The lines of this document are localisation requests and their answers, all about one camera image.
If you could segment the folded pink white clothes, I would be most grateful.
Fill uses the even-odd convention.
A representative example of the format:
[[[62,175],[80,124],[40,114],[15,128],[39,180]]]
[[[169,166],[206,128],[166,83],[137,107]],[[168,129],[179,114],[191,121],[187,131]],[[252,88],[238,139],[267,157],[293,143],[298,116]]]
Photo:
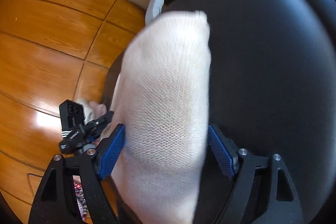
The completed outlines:
[[[88,124],[90,121],[96,120],[107,113],[106,106],[104,104],[99,104],[96,101],[88,102],[84,98],[78,98],[76,103],[83,107],[85,124]]]

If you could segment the beige knitted sweater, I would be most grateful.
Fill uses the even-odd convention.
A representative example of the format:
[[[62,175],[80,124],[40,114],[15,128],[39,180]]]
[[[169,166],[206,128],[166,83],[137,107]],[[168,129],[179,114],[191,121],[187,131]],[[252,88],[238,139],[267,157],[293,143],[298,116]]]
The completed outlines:
[[[209,126],[210,27],[204,12],[165,12],[124,52],[103,132],[125,126],[112,171],[143,223],[191,223]]]

